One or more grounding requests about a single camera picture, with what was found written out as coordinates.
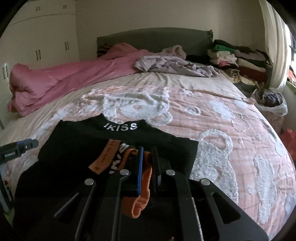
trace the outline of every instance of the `bedroom wall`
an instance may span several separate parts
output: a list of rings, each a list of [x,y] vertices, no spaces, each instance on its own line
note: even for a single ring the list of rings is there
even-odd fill
[[[283,129],[290,128],[296,132],[296,93],[294,93],[287,85],[282,92],[288,106],[288,114],[285,116]]]
[[[96,58],[96,37],[152,27],[214,31],[215,39],[265,50],[258,0],[77,0],[81,60]]]

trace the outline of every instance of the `gray headboard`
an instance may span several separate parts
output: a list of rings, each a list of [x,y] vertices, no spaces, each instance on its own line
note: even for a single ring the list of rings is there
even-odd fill
[[[128,43],[137,49],[158,53],[162,49],[181,45],[187,55],[207,55],[213,41],[213,31],[190,28],[144,28],[97,37],[100,49],[105,43]]]

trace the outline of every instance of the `pink quilt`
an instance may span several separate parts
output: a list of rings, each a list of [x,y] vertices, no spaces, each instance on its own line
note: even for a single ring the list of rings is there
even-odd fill
[[[278,135],[252,101],[179,87],[92,89],[58,109],[28,135],[38,139],[39,146],[10,161],[7,173],[12,174],[5,180],[14,193],[19,176],[38,160],[40,148],[60,119],[79,121],[100,113],[117,124],[145,119],[164,132],[199,141],[190,179],[209,178],[271,240],[295,206],[295,168]]]
[[[7,109],[26,116],[72,91],[137,73],[139,70],[133,66],[136,60],[151,54],[122,43],[93,61],[67,63],[42,70],[16,64],[10,73],[12,98]]]

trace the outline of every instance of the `wardrobe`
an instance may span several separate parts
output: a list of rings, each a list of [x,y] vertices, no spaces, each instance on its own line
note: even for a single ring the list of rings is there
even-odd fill
[[[76,1],[25,3],[0,38],[0,119],[5,126],[16,114],[7,112],[12,94],[9,74],[17,64],[42,69],[80,61],[76,34]]]

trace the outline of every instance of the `metal bolt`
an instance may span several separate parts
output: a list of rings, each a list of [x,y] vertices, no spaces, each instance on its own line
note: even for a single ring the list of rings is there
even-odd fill
[[[84,183],[85,183],[85,185],[90,186],[90,185],[93,185],[94,180],[91,178],[88,178],[84,181]]]
[[[176,172],[175,172],[174,170],[171,170],[171,169],[166,170],[165,173],[166,173],[167,175],[169,175],[169,176],[173,176],[173,175],[176,174]]]
[[[122,170],[120,170],[120,174],[123,175],[123,176],[126,176],[126,175],[129,174],[129,170],[127,170],[127,169],[122,169]]]
[[[203,178],[203,179],[201,179],[200,182],[201,182],[201,184],[203,184],[203,185],[205,185],[205,186],[208,186],[208,185],[210,185],[210,183],[211,183],[210,180],[207,179],[207,178]]]

